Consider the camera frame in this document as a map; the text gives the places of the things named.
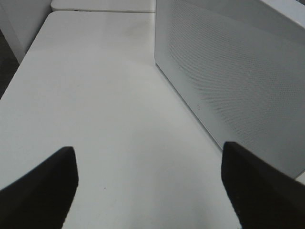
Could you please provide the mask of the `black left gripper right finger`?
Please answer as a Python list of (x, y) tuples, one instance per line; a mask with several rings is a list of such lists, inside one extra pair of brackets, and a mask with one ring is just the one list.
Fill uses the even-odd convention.
[(225, 142), (221, 179), (243, 229), (303, 229), (305, 186), (236, 142)]

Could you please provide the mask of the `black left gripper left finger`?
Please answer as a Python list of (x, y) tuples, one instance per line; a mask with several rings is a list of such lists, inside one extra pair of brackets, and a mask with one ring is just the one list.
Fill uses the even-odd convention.
[(61, 229), (78, 182), (74, 149), (65, 146), (0, 191), (0, 227)]

